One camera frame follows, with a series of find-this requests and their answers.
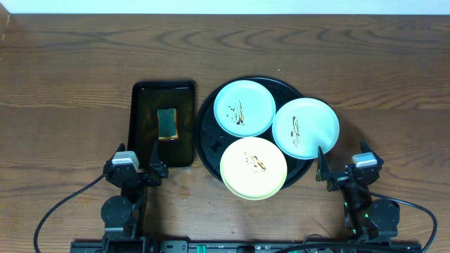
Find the pale green plate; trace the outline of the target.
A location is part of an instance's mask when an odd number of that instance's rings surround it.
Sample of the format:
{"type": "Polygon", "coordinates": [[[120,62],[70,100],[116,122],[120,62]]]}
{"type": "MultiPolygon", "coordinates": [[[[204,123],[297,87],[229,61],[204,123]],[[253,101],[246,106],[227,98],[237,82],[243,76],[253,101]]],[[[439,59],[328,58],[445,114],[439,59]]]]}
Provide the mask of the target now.
{"type": "Polygon", "coordinates": [[[318,157],[318,149],[330,151],[337,143],[340,123],[334,110],[315,98],[298,98],[283,105],[272,124],[276,145],[300,160],[318,157]]]}

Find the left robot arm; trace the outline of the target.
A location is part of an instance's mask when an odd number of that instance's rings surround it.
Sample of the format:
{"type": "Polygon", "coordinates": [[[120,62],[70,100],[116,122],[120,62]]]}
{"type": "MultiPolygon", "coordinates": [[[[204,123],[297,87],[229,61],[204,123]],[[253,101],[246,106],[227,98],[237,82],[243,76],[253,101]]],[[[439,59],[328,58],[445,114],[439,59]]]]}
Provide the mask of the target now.
{"type": "Polygon", "coordinates": [[[105,237],[109,240],[137,239],[142,234],[148,189],[161,186],[162,180],[168,177],[168,168],[158,153],[158,142],[153,144],[148,170],[139,171],[136,153],[126,151],[122,143],[105,162],[103,175],[107,182],[121,190],[101,208],[105,237]]]}

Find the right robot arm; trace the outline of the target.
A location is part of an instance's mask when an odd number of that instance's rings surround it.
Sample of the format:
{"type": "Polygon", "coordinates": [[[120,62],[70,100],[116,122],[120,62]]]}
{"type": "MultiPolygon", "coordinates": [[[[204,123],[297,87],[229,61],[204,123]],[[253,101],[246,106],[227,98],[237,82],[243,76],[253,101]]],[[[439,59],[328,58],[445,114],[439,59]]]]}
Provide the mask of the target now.
{"type": "Polygon", "coordinates": [[[397,203],[379,197],[372,199],[368,186],[376,182],[384,160],[365,141],[360,141],[361,152],[352,157],[344,171],[332,172],[322,148],[318,148],[317,181],[327,183],[327,191],[342,193],[345,226],[354,233],[357,242],[388,242],[398,236],[400,207],[397,203]]]}

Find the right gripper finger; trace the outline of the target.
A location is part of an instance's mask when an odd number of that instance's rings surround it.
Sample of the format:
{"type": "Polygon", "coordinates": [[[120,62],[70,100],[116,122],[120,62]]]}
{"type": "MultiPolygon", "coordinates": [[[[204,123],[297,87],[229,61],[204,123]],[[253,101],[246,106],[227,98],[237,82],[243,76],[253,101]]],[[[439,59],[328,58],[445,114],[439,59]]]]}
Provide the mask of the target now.
{"type": "Polygon", "coordinates": [[[318,147],[317,160],[316,181],[327,181],[330,178],[331,172],[321,147],[318,147]]]}
{"type": "Polygon", "coordinates": [[[364,139],[360,140],[359,145],[362,153],[372,153],[375,155],[375,152],[368,146],[364,139]]]}

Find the yellow plate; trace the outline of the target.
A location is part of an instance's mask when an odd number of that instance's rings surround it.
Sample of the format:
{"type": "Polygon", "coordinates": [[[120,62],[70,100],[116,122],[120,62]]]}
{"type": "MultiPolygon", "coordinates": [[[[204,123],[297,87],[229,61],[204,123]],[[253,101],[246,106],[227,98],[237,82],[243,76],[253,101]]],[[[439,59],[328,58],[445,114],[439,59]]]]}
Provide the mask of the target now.
{"type": "Polygon", "coordinates": [[[219,168],[226,187],[246,200],[263,200],[276,194],[288,174],[280,149],[258,137],[232,142],[221,156],[219,168]]]}

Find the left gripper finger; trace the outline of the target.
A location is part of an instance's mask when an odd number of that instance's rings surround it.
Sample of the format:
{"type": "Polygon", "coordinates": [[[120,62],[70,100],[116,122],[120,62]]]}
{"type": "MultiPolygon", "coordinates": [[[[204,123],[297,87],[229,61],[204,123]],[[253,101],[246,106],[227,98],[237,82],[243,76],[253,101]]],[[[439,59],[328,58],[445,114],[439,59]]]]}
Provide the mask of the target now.
{"type": "Polygon", "coordinates": [[[149,165],[158,165],[158,164],[160,164],[160,157],[158,152],[158,140],[156,140],[153,143],[149,165]]]}
{"type": "Polygon", "coordinates": [[[119,144],[119,147],[117,148],[117,150],[114,152],[114,154],[112,156],[115,156],[116,153],[124,152],[125,150],[126,150],[125,144],[121,143],[121,144],[119,144]]]}

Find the light blue plate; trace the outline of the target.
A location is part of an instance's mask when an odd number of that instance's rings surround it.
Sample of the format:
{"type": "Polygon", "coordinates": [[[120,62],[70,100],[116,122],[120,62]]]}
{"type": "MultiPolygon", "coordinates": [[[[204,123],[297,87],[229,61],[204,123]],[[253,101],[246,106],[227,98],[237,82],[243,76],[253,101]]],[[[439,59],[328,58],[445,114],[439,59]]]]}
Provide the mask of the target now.
{"type": "Polygon", "coordinates": [[[226,133],[241,138],[252,137],[264,133],[271,126],[276,103],[263,85],[238,80],[219,91],[214,100],[213,113],[226,133]]]}

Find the green and yellow sponge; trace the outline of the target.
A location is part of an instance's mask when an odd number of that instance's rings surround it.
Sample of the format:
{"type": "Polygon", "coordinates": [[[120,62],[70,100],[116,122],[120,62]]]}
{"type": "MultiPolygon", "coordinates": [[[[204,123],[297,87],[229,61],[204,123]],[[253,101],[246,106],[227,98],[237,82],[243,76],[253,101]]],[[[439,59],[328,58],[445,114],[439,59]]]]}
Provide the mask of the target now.
{"type": "Polygon", "coordinates": [[[176,119],[175,108],[157,110],[159,141],[170,141],[179,138],[176,119]]]}

